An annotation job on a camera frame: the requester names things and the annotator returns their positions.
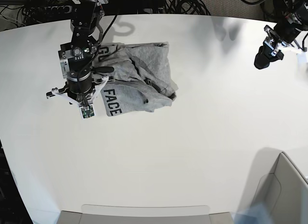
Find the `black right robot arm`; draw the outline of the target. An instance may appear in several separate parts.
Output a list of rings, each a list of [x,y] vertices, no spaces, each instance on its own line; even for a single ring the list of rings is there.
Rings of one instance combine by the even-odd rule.
[[[104,16],[104,0],[77,0],[73,7],[71,41],[60,47],[59,59],[65,86],[52,94],[67,97],[71,104],[90,106],[108,81],[110,66],[93,66],[103,40],[100,19]]]

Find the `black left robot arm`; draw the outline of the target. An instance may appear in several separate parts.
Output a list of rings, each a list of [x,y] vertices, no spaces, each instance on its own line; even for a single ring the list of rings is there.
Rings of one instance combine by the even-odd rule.
[[[274,28],[266,25],[267,36],[255,56],[254,66],[257,69],[267,68],[270,63],[282,60],[283,51],[307,53],[304,36],[302,43],[296,41],[298,35],[308,30],[308,0],[273,0],[274,8],[279,11]]]

